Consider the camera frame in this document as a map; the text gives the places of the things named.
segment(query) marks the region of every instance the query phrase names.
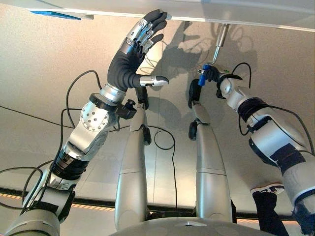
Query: black band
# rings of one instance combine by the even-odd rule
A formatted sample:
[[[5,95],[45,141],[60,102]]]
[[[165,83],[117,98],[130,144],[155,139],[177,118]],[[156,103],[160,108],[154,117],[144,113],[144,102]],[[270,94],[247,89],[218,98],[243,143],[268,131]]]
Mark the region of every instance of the black band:
[[[107,110],[109,112],[114,112],[116,106],[113,102],[107,100],[104,96],[99,93],[92,93],[90,95],[90,101],[93,102],[97,108]]]
[[[88,164],[88,161],[75,159],[62,150],[53,165],[53,173],[60,178],[75,180],[81,176]]]
[[[243,121],[246,122],[253,113],[264,107],[268,107],[268,104],[259,97],[252,97],[247,99],[238,107],[237,113],[240,114]]]
[[[292,166],[305,162],[302,154],[292,144],[287,144],[270,156],[277,161],[282,175]]]

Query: sneaker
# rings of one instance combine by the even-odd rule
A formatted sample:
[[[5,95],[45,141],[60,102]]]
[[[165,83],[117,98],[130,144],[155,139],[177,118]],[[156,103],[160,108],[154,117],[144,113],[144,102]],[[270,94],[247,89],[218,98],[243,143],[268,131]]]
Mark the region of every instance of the sneaker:
[[[274,193],[276,195],[282,193],[284,191],[284,185],[281,183],[272,183],[267,186],[261,188],[253,188],[251,190],[251,194],[254,195],[256,193]]]

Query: black robotic finger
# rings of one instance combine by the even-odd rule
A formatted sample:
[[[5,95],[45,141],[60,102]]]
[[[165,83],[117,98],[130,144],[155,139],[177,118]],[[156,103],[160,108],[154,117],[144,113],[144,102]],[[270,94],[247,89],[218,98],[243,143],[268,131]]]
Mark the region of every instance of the black robotic finger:
[[[143,18],[147,21],[147,22],[152,22],[154,20],[156,20],[159,16],[160,16],[161,10],[157,9],[154,11],[149,12],[147,15],[145,15]]]
[[[164,21],[166,17],[167,17],[167,12],[160,13],[159,17],[155,21],[152,22],[153,27],[157,26],[159,23]]]
[[[153,45],[151,47],[153,47],[157,42],[161,41],[163,38],[164,38],[164,34],[162,33],[151,38],[150,40],[153,42]]]
[[[157,24],[157,26],[155,26],[154,28],[152,28],[153,32],[156,33],[158,32],[159,30],[162,30],[165,28],[167,22],[166,21],[162,21],[160,23]]]
[[[144,56],[143,53],[142,53],[142,49],[143,49],[143,47],[141,46],[141,47],[137,50],[137,57],[138,57],[139,59]]]

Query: electric wire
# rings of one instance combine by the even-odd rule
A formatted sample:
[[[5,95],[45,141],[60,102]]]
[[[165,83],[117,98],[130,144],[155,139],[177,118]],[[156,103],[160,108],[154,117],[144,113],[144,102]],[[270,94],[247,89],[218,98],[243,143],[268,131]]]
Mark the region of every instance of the electric wire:
[[[282,107],[276,107],[276,106],[272,106],[272,105],[268,105],[268,107],[270,108],[274,108],[274,109],[278,109],[278,110],[281,110],[281,111],[284,111],[284,112],[288,112],[292,115],[294,115],[300,122],[300,124],[302,125],[303,129],[304,129],[304,132],[306,133],[306,136],[309,140],[309,144],[310,144],[310,148],[311,148],[311,153],[313,155],[315,155],[315,152],[314,152],[314,146],[313,146],[313,142],[312,142],[312,139],[311,139],[311,136],[310,136],[310,133],[309,131],[307,130],[306,128],[306,125],[304,124],[304,122],[302,121],[302,119],[299,117],[298,114],[296,114],[295,112],[291,111],[291,110],[288,110],[288,109],[285,109],[285,108],[282,108]]]
[[[156,128],[156,129],[160,129],[160,130],[161,130],[161,131],[159,131],[159,132],[155,133],[155,135],[154,135],[154,143],[155,143],[155,145],[156,145],[159,149],[162,149],[162,150],[170,150],[170,149],[172,149],[172,148],[173,148],[172,163],[173,163],[173,171],[174,171],[175,208],[176,208],[176,211],[178,211],[178,208],[177,208],[177,184],[176,184],[176,170],[175,170],[175,163],[174,163],[174,154],[175,154],[175,138],[174,138],[173,134],[172,134],[171,132],[167,131],[166,129],[163,129],[163,128],[161,128],[161,127],[154,126],[154,125],[148,125],[148,127],[152,127],[152,128]],[[173,139],[173,145],[172,145],[171,147],[168,147],[168,148],[163,148],[163,147],[161,147],[161,146],[159,146],[159,145],[157,144],[157,142],[156,142],[156,136],[157,136],[157,134],[158,134],[158,133],[160,133],[160,132],[162,132],[162,131],[164,131],[164,132],[168,133],[168,134],[172,137],[172,139]]]
[[[238,115],[238,128],[240,130],[241,135],[246,136],[249,133],[249,129],[247,129],[246,133],[243,133],[242,128],[241,128],[241,115]]]
[[[241,62],[239,64],[237,64],[234,69],[232,70],[232,73],[231,74],[234,74],[235,70],[240,66],[240,65],[247,65],[248,66],[248,69],[250,71],[250,79],[249,79],[249,84],[248,84],[248,87],[251,88],[251,85],[252,85],[252,68],[251,66],[247,63],[247,62]],[[243,136],[246,136],[248,133],[249,133],[249,129],[247,129],[246,133],[243,133],[242,131],[242,128],[241,128],[241,115],[239,114],[238,115],[238,128],[240,130],[240,133],[241,135]]]
[[[45,121],[45,122],[48,122],[48,123],[51,123],[51,124],[55,124],[55,125],[59,125],[59,126],[60,126],[60,124],[55,123],[55,122],[53,122],[53,121],[51,121],[51,120],[47,120],[47,119],[43,119],[43,118],[40,118],[40,117],[36,117],[36,116],[30,115],[30,114],[27,114],[27,113],[24,113],[24,112],[20,112],[20,111],[17,111],[17,110],[8,108],[8,107],[4,107],[4,106],[1,106],[1,105],[0,105],[0,107],[1,107],[1,108],[4,108],[4,109],[7,109],[7,110],[9,110],[9,111],[12,111],[12,112],[17,112],[17,113],[20,113],[20,114],[23,114],[23,115],[26,115],[26,116],[29,116],[29,117],[32,117],[32,118],[35,118],[35,119],[40,119],[40,120],[42,120],[42,121]],[[73,129],[73,127],[66,126],[66,125],[64,125],[64,127]]]
[[[120,120],[120,116],[118,116],[117,117],[117,126],[118,126],[118,129],[115,127],[115,126],[113,126],[113,128],[115,129],[115,131],[120,131],[120,122],[119,122],[119,120]]]
[[[68,114],[69,120],[70,120],[70,122],[71,122],[73,128],[75,128],[75,125],[74,125],[74,122],[73,122],[73,120],[72,120],[72,118],[71,118],[71,114],[70,114],[70,111],[69,111],[69,102],[68,102],[68,100],[69,100],[69,94],[70,94],[70,91],[71,91],[72,87],[74,86],[74,84],[75,84],[82,76],[84,76],[84,75],[86,75],[86,74],[88,74],[88,73],[91,73],[91,72],[94,73],[95,76],[96,76],[97,85],[98,85],[99,89],[102,89],[102,86],[100,85],[98,73],[97,73],[95,70],[88,70],[88,71],[86,71],[86,72],[83,72],[83,73],[80,74],[77,78],[74,79],[74,81],[73,81],[73,82],[71,83],[71,85],[69,86],[68,91],[67,91],[67,94],[66,94],[66,96],[65,96],[65,107],[66,107],[67,114]]]
[[[52,162],[52,161],[53,161],[53,160],[46,161],[46,162],[44,162],[43,164],[40,164],[39,166],[37,166],[37,168],[41,168],[41,167],[43,167],[43,166],[49,164],[49,163]],[[32,178],[32,176],[35,174],[35,172],[36,172],[36,170],[33,170],[33,171],[31,172],[31,174],[29,175],[28,179],[27,179],[26,182],[25,182],[25,185],[24,185],[24,188],[23,188],[23,191],[22,191],[22,195],[21,195],[22,204],[23,204],[24,199],[25,199],[26,189],[27,189],[27,187],[28,187],[29,181],[30,181],[30,179]]]
[[[247,65],[248,66],[248,69],[250,70],[250,79],[249,79],[249,84],[248,84],[248,87],[251,88],[251,85],[252,85],[252,68],[251,66],[247,63],[247,62],[241,62],[239,64],[237,64],[234,69],[232,70],[232,73],[233,74],[235,72],[235,70],[240,66],[240,65]]]
[[[32,194],[34,194],[34,192],[36,191],[37,187],[39,186],[40,184],[40,181],[43,177],[43,172],[41,169],[37,168],[37,167],[32,167],[32,166],[24,166],[24,167],[13,167],[13,168],[8,168],[8,169],[5,169],[5,170],[2,170],[0,171],[0,174],[2,174],[3,172],[7,172],[7,171],[13,171],[13,170],[35,170],[35,171],[38,171],[40,173],[40,177],[32,191]],[[9,208],[9,209],[13,209],[13,210],[24,210],[26,208],[26,206],[28,205],[29,201],[30,201],[31,198],[28,198],[27,202],[25,203],[24,207],[17,207],[17,206],[9,206],[7,204],[4,204],[4,203],[1,203],[0,202],[0,206],[3,206],[3,207],[6,207],[6,208]]]

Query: robotic hand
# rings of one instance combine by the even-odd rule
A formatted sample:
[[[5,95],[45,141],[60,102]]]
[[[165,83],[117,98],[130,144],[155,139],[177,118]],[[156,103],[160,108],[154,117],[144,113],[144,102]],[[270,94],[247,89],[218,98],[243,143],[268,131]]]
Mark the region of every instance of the robotic hand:
[[[130,119],[136,113],[132,100],[122,105],[127,89],[168,84],[163,76],[135,73],[148,50],[163,39],[163,34],[152,36],[166,26],[166,17],[166,12],[152,11],[126,36],[108,69],[108,84],[100,93],[91,94],[82,108],[79,123],[52,165],[44,171],[38,187],[25,198],[24,210],[6,236],[60,234],[60,223],[68,216],[75,196],[73,190],[89,161],[104,144],[118,118]]]
[[[199,71],[208,81],[217,84],[217,97],[226,99],[227,104],[246,122],[251,137],[252,150],[269,165],[276,166],[282,173],[286,192],[294,207],[293,216],[301,225],[302,232],[315,232],[315,157],[307,151],[302,134],[260,98],[251,95],[242,78],[219,71],[209,64]],[[191,102],[199,100],[200,80],[190,87]]]
[[[144,76],[135,73],[149,49],[163,39],[163,34],[154,37],[153,35],[165,28],[166,17],[166,12],[155,10],[135,24],[109,66],[107,74],[109,84],[126,91],[128,88],[162,86],[169,83],[163,76]]]

